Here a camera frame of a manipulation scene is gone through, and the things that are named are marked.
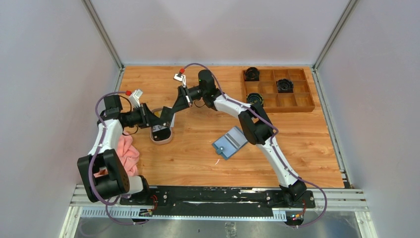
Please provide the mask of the black VIP card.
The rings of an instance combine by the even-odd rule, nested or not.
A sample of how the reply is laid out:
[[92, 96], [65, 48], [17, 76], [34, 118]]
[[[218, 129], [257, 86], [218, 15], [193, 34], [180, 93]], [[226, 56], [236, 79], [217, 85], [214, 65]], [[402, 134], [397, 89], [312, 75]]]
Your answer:
[[171, 129], [164, 128], [160, 130], [153, 130], [152, 131], [152, 139], [156, 142], [168, 140], [171, 137]]

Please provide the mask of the blue leather card holder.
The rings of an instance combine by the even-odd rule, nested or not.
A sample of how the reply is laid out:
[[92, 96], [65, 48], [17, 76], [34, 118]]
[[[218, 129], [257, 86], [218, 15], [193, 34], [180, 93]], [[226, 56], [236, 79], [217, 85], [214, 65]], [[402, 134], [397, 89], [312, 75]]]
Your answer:
[[212, 146], [216, 154], [224, 160], [230, 159], [248, 143], [243, 131], [237, 127], [232, 127], [228, 132], [216, 140]]

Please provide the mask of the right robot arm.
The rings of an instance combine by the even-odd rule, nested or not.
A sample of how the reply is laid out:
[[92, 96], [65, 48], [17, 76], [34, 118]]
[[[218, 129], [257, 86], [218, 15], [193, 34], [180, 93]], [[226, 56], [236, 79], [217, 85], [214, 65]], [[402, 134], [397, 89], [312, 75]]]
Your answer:
[[176, 112], [191, 107], [198, 99], [202, 99], [208, 108], [233, 116], [238, 119], [246, 140], [257, 146], [272, 166], [281, 189], [280, 200], [289, 207], [301, 203], [307, 186], [281, 151], [275, 138], [279, 130], [271, 123], [262, 104], [248, 104], [231, 98], [223, 92], [219, 81], [208, 69], [199, 72], [198, 86], [188, 88], [184, 72], [182, 68], [173, 77], [181, 85], [172, 108], [164, 108], [162, 111], [164, 125], [170, 124]]

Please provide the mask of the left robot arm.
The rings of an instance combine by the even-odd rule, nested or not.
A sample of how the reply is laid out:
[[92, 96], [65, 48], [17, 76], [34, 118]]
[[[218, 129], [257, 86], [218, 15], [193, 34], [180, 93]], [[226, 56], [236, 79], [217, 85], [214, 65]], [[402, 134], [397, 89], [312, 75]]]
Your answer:
[[143, 176], [131, 177], [124, 169], [116, 151], [119, 138], [126, 127], [149, 128], [170, 123], [156, 116], [145, 103], [123, 112], [120, 92], [105, 94], [99, 102], [104, 102], [105, 109], [96, 113], [99, 119], [96, 141], [88, 155], [77, 161], [87, 197], [91, 202], [110, 205], [109, 198], [132, 194], [138, 204], [148, 204], [152, 192]]

